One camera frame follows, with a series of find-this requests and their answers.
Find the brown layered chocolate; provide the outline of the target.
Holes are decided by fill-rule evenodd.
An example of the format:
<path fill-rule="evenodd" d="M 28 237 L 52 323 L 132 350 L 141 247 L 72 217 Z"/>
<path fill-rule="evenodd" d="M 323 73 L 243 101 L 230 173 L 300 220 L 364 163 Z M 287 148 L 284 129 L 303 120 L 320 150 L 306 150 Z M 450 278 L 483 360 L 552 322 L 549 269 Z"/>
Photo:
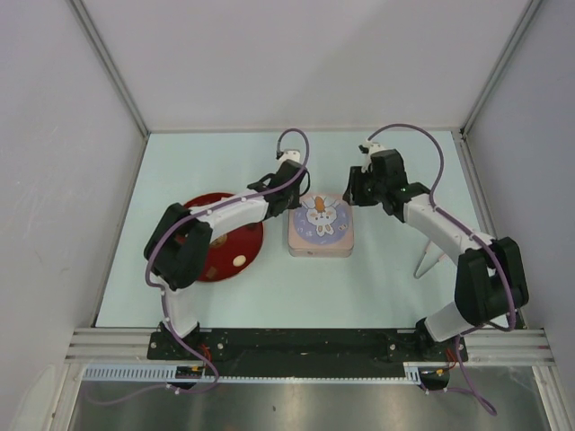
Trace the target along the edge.
<path fill-rule="evenodd" d="M 212 279 L 212 278 L 214 278 L 214 277 L 216 276 L 216 274 L 217 274 L 217 269 L 214 268 L 214 267 L 212 267 L 212 268 L 210 268 L 210 269 L 207 271 L 206 277 L 207 277 L 208 279 Z"/>

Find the red round plate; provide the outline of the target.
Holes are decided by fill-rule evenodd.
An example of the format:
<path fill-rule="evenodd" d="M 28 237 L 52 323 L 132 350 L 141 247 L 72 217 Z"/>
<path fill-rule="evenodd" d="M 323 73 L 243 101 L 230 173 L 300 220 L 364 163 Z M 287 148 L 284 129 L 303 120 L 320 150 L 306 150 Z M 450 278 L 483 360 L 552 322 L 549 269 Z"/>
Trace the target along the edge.
<path fill-rule="evenodd" d="M 175 235 L 181 246 L 185 274 L 191 283 L 217 282 L 242 272 L 257 257 L 263 244 L 263 220 L 267 203 L 263 198 L 211 193 L 192 200 L 186 208 L 195 218 Z M 241 267 L 233 265 L 238 255 L 246 257 Z M 206 273 L 216 268 L 208 279 Z"/>

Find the metal tin box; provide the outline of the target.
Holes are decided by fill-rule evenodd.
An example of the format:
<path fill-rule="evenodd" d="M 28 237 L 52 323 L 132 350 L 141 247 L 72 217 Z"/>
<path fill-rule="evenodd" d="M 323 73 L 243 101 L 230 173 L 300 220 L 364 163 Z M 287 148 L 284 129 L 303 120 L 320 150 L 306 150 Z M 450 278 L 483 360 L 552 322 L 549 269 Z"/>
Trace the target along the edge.
<path fill-rule="evenodd" d="M 347 258 L 353 251 L 352 244 L 303 244 L 289 245 L 291 256 L 298 258 Z"/>

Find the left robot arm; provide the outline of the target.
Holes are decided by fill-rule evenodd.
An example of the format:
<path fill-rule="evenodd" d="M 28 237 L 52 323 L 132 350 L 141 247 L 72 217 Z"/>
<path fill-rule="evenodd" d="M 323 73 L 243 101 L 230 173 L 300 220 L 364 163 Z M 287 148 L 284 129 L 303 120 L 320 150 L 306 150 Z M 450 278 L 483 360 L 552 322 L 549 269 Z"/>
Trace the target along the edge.
<path fill-rule="evenodd" d="M 306 174 L 304 165 L 286 160 L 230 198 L 195 209 L 179 203 L 166 208 L 144 250 L 145 281 L 161 291 L 164 326 L 171 332 L 166 346 L 178 358 L 193 356 L 199 347 L 190 286 L 206 267 L 211 243 L 298 207 Z"/>

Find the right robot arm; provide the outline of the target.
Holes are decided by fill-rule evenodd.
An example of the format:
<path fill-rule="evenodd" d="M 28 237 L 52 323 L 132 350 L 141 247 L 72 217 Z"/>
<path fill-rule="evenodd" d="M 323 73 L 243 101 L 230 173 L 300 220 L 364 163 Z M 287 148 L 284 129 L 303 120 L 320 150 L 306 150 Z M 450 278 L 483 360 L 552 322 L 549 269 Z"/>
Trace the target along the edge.
<path fill-rule="evenodd" d="M 517 310 L 529 301 L 518 244 L 472 230 L 439 206 L 435 190 L 409 182 L 400 153 L 381 145 L 361 145 L 366 156 L 349 170 L 343 199 L 351 206 L 379 205 L 390 216 L 424 234 L 456 265 L 453 300 L 415 325 L 414 348 L 435 360 L 447 341 L 507 319 L 506 331 L 517 326 Z"/>

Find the white oval chocolate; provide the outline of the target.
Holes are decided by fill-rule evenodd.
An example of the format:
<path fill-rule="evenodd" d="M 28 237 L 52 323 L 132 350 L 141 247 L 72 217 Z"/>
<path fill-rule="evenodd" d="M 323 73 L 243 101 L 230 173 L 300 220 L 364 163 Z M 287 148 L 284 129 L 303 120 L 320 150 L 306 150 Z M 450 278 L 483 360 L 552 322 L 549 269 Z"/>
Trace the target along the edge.
<path fill-rule="evenodd" d="M 233 265 L 235 267 L 241 267 L 246 261 L 246 257 L 244 255 L 238 255 L 233 259 Z"/>

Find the metal tin lid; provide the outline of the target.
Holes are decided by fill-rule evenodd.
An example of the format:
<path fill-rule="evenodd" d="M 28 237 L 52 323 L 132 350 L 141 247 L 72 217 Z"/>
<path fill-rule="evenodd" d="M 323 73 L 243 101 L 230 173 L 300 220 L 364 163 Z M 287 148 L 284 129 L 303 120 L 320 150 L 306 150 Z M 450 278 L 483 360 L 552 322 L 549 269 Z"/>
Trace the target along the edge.
<path fill-rule="evenodd" d="M 339 195 L 308 193 L 301 207 L 288 214 L 287 244 L 352 244 L 354 247 L 351 206 Z"/>

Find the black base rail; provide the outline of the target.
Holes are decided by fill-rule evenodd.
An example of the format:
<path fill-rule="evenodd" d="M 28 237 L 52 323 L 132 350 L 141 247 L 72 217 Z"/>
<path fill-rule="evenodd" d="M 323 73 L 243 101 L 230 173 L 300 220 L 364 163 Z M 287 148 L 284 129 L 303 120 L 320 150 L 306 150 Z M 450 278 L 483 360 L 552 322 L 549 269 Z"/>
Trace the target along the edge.
<path fill-rule="evenodd" d="M 425 347 L 414 332 L 395 329 L 212 329 L 184 342 L 206 353 L 223 377 L 404 377 L 407 362 L 468 359 L 463 341 Z"/>

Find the pink cat paw tongs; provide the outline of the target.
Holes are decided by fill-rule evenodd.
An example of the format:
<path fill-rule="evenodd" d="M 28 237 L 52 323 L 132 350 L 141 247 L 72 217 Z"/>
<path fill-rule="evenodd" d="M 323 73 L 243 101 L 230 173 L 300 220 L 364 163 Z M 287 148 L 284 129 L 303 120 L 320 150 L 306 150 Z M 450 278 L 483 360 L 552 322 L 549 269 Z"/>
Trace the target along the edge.
<path fill-rule="evenodd" d="M 447 255 L 434 242 L 428 240 L 413 270 L 413 277 L 421 279 L 446 257 Z"/>

